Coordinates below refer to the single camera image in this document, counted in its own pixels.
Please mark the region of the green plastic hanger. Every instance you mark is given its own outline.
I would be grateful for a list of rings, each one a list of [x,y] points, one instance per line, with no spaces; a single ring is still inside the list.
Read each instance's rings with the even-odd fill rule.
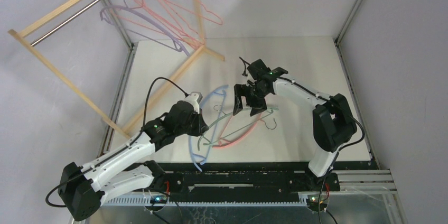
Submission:
[[[269,126],[271,126],[271,124],[272,124],[272,118],[275,118],[275,113],[272,116],[266,118],[266,122],[268,123]],[[195,143],[195,148],[196,148],[197,152],[202,151],[202,150],[208,151],[208,150],[213,149],[211,146],[204,145],[204,143],[208,143],[208,142],[210,142],[210,140],[218,138],[225,122],[230,118],[230,116],[233,117],[233,120],[230,122],[230,124],[227,127],[224,134],[234,132],[236,129],[239,129],[241,126],[247,125],[249,122],[253,121],[254,118],[256,117],[256,115],[253,118],[244,117],[244,115],[248,115],[248,114],[249,114],[249,109],[245,108],[245,109],[243,109],[243,112],[237,116],[234,116],[231,113],[225,113],[225,114],[219,115],[218,118],[211,123],[211,132],[204,136],[200,136],[198,138],[197,142]]]

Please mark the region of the purple plastic hanger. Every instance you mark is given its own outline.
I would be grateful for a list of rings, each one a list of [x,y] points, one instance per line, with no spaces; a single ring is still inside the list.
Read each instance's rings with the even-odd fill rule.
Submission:
[[[164,44],[164,43],[162,43],[162,42],[160,42],[160,41],[158,41],[158,40],[156,40],[156,39],[150,38],[150,37],[148,37],[148,36],[146,36],[146,35],[143,35],[143,34],[141,34],[141,33],[138,33],[138,32],[136,32],[136,31],[133,31],[133,30],[131,30],[131,29],[128,29],[128,28],[125,28],[125,27],[124,27],[124,29],[125,29],[126,31],[130,31],[130,32],[132,32],[132,33],[134,33],[134,34],[137,34],[137,35],[139,35],[139,36],[142,36],[142,37],[146,38],[147,40],[154,41],[154,42],[156,42],[156,43],[158,43],[158,44],[161,44],[161,45],[163,45],[163,46],[165,46],[165,47],[168,47],[168,48],[170,48],[170,49],[172,49],[172,50],[174,50],[174,51],[177,51],[177,52],[184,52],[184,53],[186,54],[187,57],[189,57],[189,56],[191,55],[190,52],[187,50],[187,48],[181,43],[181,41],[180,41],[178,38],[176,38],[176,37],[175,37],[169,30],[167,30],[167,29],[164,28],[163,26],[159,25],[158,21],[155,21],[155,20],[153,20],[152,18],[149,18],[148,16],[146,16],[146,15],[140,13],[139,11],[137,11],[137,7],[133,7],[133,8],[129,7],[129,6],[127,5],[126,0],[123,0],[123,3],[125,4],[124,6],[113,4],[112,6],[110,6],[110,7],[108,7],[108,8],[113,8],[113,9],[115,9],[115,10],[120,10],[120,11],[124,10],[124,11],[127,11],[127,12],[133,14],[133,15],[138,16],[139,18],[143,19],[144,21],[146,21],[146,22],[149,23],[150,25],[156,27],[156,30],[151,29],[151,28],[147,27],[146,25],[141,25],[141,24],[139,24],[139,23],[135,23],[135,22],[133,22],[133,21],[131,21],[131,20],[128,20],[128,21],[129,21],[129,22],[132,22],[132,23],[134,23],[134,24],[136,24],[136,25],[139,25],[139,26],[141,26],[141,27],[144,27],[144,28],[153,30],[153,31],[155,31],[155,32],[161,32],[162,34],[168,36],[168,37],[172,40],[172,42],[173,42],[173,46],[168,46],[168,45],[166,45],[166,44]],[[100,13],[99,13],[99,15],[100,15],[100,19],[101,19],[101,21],[105,21],[106,23],[108,23],[108,24],[110,25],[110,22],[109,22],[109,21],[106,19],[106,17],[104,16],[104,11],[105,11],[105,9],[106,9],[106,8],[102,8],[102,9],[100,10]]]

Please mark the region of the pink notched hanger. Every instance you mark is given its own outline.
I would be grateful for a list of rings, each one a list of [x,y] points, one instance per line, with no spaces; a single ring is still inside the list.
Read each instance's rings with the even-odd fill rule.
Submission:
[[[162,3],[157,0],[126,0],[127,5],[131,8],[137,7],[137,11],[158,21],[159,25],[169,30],[183,45],[187,44],[193,49],[198,49],[205,45],[204,29],[197,27],[196,18],[191,14],[184,14],[189,26],[183,24],[180,20],[175,20],[169,15],[168,11],[163,8]],[[156,30],[156,27],[150,25],[143,19],[133,15],[127,11],[116,10],[118,18],[128,21],[131,20],[141,25]]]

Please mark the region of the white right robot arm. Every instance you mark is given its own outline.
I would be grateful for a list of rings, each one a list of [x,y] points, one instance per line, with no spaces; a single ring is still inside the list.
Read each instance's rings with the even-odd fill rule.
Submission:
[[[246,83],[234,86],[233,115],[250,108],[255,116],[267,110],[266,97],[269,94],[286,98],[296,105],[309,104],[313,126],[313,138],[317,149],[309,161],[305,183],[311,190],[319,190],[326,184],[326,176],[336,161],[339,152],[360,128],[353,117],[346,97],[319,92],[298,83],[288,71],[277,67],[270,69],[261,59],[252,63],[243,60],[243,76]]]

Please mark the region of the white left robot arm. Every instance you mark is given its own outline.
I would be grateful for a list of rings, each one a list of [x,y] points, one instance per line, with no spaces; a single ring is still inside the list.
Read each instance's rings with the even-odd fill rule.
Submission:
[[[105,202],[127,192],[164,187],[164,172],[155,161],[130,171],[126,168],[172,144],[181,135],[203,135],[209,127],[202,116],[201,98],[193,92],[169,112],[148,121],[139,133],[115,150],[81,166],[74,162],[66,165],[57,191],[74,220],[89,218]]]

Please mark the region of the pink curved plastic hanger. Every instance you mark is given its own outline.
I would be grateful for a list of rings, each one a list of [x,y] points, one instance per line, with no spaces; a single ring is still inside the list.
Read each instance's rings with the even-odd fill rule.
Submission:
[[[272,118],[271,126],[269,126],[266,122],[266,118],[272,116],[276,111],[279,111],[277,107],[268,107],[267,111],[263,111],[261,114],[256,115],[254,120],[249,122],[247,125],[241,126],[234,132],[224,134],[230,122],[233,120],[233,117],[230,116],[230,118],[225,122],[218,138],[210,140],[210,142],[204,143],[204,145],[217,149],[231,147],[248,137],[260,123],[262,123],[267,130],[275,130],[278,126],[276,118]]]

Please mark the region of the metal rack hanging rod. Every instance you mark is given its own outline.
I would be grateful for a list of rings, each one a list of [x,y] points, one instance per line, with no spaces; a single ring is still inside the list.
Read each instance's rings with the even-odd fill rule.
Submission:
[[[26,27],[24,30],[20,31],[20,35],[27,38],[44,28],[45,32],[39,34],[39,36],[36,36],[35,39],[30,42],[31,46],[37,46],[83,13],[102,2],[103,0],[68,0],[47,15],[32,23],[30,26]]]

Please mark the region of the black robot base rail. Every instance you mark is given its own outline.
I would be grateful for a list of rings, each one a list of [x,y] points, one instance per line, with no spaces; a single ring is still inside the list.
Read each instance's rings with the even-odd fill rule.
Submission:
[[[202,172],[186,163],[160,166],[165,174],[142,191],[169,194],[179,204],[294,202],[298,193],[339,192],[344,172],[378,169],[369,161],[341,161],[326,178],[315,178],[305,162],[208,163]]]

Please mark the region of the right aluminium frame post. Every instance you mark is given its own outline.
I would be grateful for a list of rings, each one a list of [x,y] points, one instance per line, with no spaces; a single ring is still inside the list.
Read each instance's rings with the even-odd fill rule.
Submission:
[[[346,19],[344,20],[341,29],[339,30],[337,36],[334,38],[334,44],[336,47],[339,47],[342,43],[348,29],[350,28],[350,25],[352,21],[354,20],[355,16],[357,15],[358,10],[360,10],[364,0],[355,0]]]

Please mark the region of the aluminium frame post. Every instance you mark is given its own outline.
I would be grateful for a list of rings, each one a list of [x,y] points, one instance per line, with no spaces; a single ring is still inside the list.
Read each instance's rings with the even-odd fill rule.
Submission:
[[[342,43],[348,29],[350,28],[350,25],[352,21],[354,20],[355,16],[357,15],[358,10],[360,10],[364,0],[355,0],[346,19],[344,20],[341,29],[339,30],[337,36],[334,38],[334,44],[336,47],[339,47]]]
[[[113,8],[108,8],[113,5],[111,0],[101,0],[100,2],[102,4],[102,7],[106,8],[104,11],[104,16],[106,17],[106,19],[110,22],[110,25],[114,27],[115,31],[121,37],[126,47],[129,50],[132,50],[134,44],[127,31],[124,29],[122,21],[117,17],[117,11]]]

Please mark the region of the left aluminium frame post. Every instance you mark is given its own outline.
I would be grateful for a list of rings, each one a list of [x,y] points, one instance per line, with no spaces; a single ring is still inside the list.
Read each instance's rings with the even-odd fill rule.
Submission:
[[[108,8],[113,5],[111,0],[101,0],[100,2],[102,4],[102,7],[106,8],[104,11],[104,16],[106,17],[106,19],[110,22],[110,25],[114,27],[115,31],[121,37],[126,47],[129,50],[132,50],[134,44],[127,31],[124,29],[122,21],[117,17],[117,11],[113,8]]]

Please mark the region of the wooden clothes rack frame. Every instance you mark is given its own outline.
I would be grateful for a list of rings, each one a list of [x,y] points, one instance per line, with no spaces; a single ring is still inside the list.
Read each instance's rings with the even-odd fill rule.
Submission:
[[[109,109],[129,49],[113,26],[98,19],[99,3],[37,46],[20,31],[68,0],[1,0],[1,133],[32,124],[23,136],[55,135],[70,123],[84,136],[111,127],[128,138]]]

